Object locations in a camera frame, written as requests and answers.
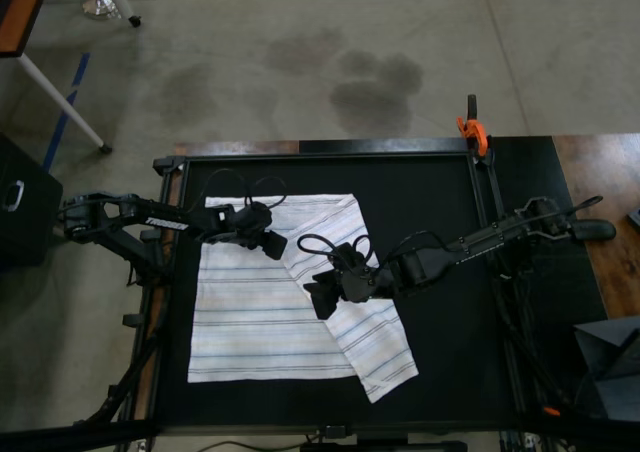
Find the black tray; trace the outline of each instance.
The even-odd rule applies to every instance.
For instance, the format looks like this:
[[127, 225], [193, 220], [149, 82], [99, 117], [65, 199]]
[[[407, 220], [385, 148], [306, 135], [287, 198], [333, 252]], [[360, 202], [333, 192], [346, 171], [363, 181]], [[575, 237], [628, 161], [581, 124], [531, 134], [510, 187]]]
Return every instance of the black tray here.
[[[450, 240], [483, 222], [484, 192], [464, 142], [458, 142], [462, 147], [457, 150], [435, 153], [367, 150], [364, 155], [189, 158], [182, 203], [190, 207], [220, 167], [233, 167], [250, 181], [280, 176], [290, 194], [353, 193], [375, 250], [383, 256], [416, 230], [428, 227]], [[242, 194], [232, 181], [215, 181], [206, 195]], [[199, 244], [181, 237], [154, 407], [154, 418], [163, 426], [256, 430], [265, 425], [346, 424], [354, 430], [385, 425], [406, 431], [436, 422], [481, 429], [514, 424], [484, 261], [471, 261], [422, 296], [397, 303], [420, 375], [372, 405], [354, 377], [188, 384], [199, 259]]]

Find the wooden table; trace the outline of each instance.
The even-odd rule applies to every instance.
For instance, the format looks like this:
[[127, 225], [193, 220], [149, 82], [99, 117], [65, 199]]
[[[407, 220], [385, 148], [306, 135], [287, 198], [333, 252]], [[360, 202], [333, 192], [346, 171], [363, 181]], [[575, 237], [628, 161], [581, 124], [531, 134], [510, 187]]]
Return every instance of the wooden table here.
[[611, 242], [587, 244], [610, 318], [640, 315], [640, 233], [627, 214], [640, 207], [640, 134], [554, 137], [571, 198], [602, 195], [580, 218], [611, 221]]
[[[617, 228], [611, 242], [588, 244], [593, 270], [610, 318], [640, 314], [640, 235], [626, 215], [640, 206], [640, 134], [556, 137], [554, 144], [562, 165], [564, 179], [577, 203], [592, 195], [604, 195], [596, 207], [581, 212], [583, 218], [608, 219]], [[299, 142], [178, 144], [181, 156], [296, 154]], [[177, 205], [182, 174], [173, 174], [169, 203]], [[166, 232], [163, 242], [171, 239]], [[166, 289], [156, 288], [152, 299], [151, 324], [155, 325], [159, 304]], [[154, 359], [146, 365], [134, 401], [134, 418], [149, 418], [152, 397]]]
[[[64, 96], [24, 53], [33, 25], [38, 17], [43, 0], [11, 0], [6, 15], [0, 23], [0, 58], [15, 58], [42, 89], [60, 106], [80, 129], [99, 147], [102, 153], [110, 153], [109, 147], [85, 122]], [[134, 15], [127, 0], [114, 0], [134, 27], [140, 25], [140, 17]]]

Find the blue tape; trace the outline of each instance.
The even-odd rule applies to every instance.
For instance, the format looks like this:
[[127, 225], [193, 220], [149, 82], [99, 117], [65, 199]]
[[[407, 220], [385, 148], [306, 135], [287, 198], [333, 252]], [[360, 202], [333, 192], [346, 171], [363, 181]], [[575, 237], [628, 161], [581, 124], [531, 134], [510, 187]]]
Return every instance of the blue tape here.
[[71, 85], [73, 87], [77, 87], [82, 82], [82, 77], [84, 77], [84, 72], [87, 70], [87, 65], [89, 65], [89, 57], [91, 54], [89, 52], [85, 52], [82, 54], [80, 58], [80, 63], [78, 64], [78, 70], [76, 70], [76, 76], [73, 78], [73, 82]]
[[[67, 102], [71, 105], [76, 101], [76, 96], [78, 95], [78, 91], [74, 90], [71, 92], [71, 95], [67, 97]], [[67, 121], [69, 120], [69, 116], [62, 112], [60, 117], [58, 118], [58, 123], [56, 124], [56, 128], [53, 131], [53, 137], [51, 137], [51, 142], [49, 142], [49, 148], [47, 149], [47, 155], [44, 157], [44, 162], [42, 163], [42, 168], [49, 172], [51, 170], [51, 164], [53, 164], [53, 158], [56, 155], [56, 151], [58, 150], [58, 146], [60, 145], [60, 141], [62, 140], [62, 134], [64, 134], [64, 128], [67, 126]]]
[[[73, 77], [73, 82], [71, 83], [73, 87], [78, 87], [82, 82], [84, 73], [87, 70], [87, 66], [89, 65], [89, 57], [91, 57], [91, 54], [89, 52], [85, 52], [84, 54], [82, 54], [82, 57], [80, 57], [80, 63], [78, 64], [78, 68], [76, 69], [76, 75]], [[69, 95], [69, 97], [67, 97], [67, 102], [73, 105], [77, 95], [78, 95], [78, 90], [74, 90]], [[47, 172], [51, 170], [51, 165], [53, 164], [53, 158], [55, 157], [56, 152], [58, 151], [58, 146], [60, 145], [60, 141], [62, 140], [62, 135], [64, 134], [64, 128], [67, 126], [68, 120], [69, 120], [69, 116], [64, 112], [60, 112], [60, 117], [58, 117], [56, 128], [53, 131], [53, 137], [51, 137], [51, 142], [49, 142], [47, 155], [45, 155], [44, 162], [42, 163], [42, 168]]]

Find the striped towel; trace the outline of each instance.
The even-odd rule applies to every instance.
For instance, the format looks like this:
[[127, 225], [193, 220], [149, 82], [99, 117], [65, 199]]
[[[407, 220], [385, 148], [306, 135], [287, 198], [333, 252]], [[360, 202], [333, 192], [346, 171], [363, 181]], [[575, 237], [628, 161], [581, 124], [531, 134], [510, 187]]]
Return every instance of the striped towel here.
[[[241, 208], [244, 199], [207, 198], [206, 206], [227, 203]], [[315, 233], [337, 245], [366, 234], [355, 197], [288, 197], [273, 209], [272, 230], [289, 239], [279, 262], [237, 245], [202, 246], [189, 382], [357, 375], [375, 402], [418, 374], [392, 301], [340, 302], [320, 321], [302, 288], [331, 265], [300, 251], [298, 237]], [[328, 250], [320, 242], [307, 246]], [[358, 247], [366, 253], [368, 244]]]

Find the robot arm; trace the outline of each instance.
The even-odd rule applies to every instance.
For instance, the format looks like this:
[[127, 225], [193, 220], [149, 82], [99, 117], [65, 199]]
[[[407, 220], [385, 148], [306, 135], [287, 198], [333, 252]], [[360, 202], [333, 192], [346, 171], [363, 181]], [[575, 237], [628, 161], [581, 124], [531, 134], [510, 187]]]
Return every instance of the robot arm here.
[[[109, 216], [105, 207], [118, 207], [117, 215]], [[265, 229], [271, 225], [271, 210], [260, 202], [249, 203], [235, 211], [232, 205], [187, 210], [137, 195], [93, 193], [73, 197], [64, 202], [64, 232], [67, 238], [81, 244], [94, 242], [131, 262], [137, 274], [136, 283], [143, 285], [153, 277], [167, 279], [160, 247], [160, 231], [143, 231], [140, 240], [124, 227], [145, 224], [186, 233], [205, 244], [227, 242], [248, 249], [261, 247], [274, 259], [282, 257], [287, 239]]]
[[[396, 246], [378, 268], [367, 266], [368, 257], [356, 251], [355, 244], [345, 243], [335, 247], [326, 239], [320, 238], [332, 249], [329, 260], [333, 270], [313, 276], [315, 282], [305, 284], [304, 287], [311, 294], [317, 317], [326, 320], [335, 311], [340, 299], [366, 302], [369, 299], [412, 296], [441, 279], [451, 268], [500, 249], [510, 242], [533, 236], [550, 241], [566, 238], [610, 240], [616, 235], [615, 227], [610, 222], [570, 220], [567, 217], [600, 200], [600, 196], [593, 197], [577, 207], [562, 211], [550, 198], [533, 198], [512, 215], [449, 244], [444, 244], [432, 232], [417, 232]], [[439, 242], [439, 247], [418, 247], [398, 253], [405, 243], [420, 235], [434, 237]], [[318, 253], [302, 245], [303, 241], [312, 238], [318, 237], [300, 237], [298, 247], [308, 253]]]

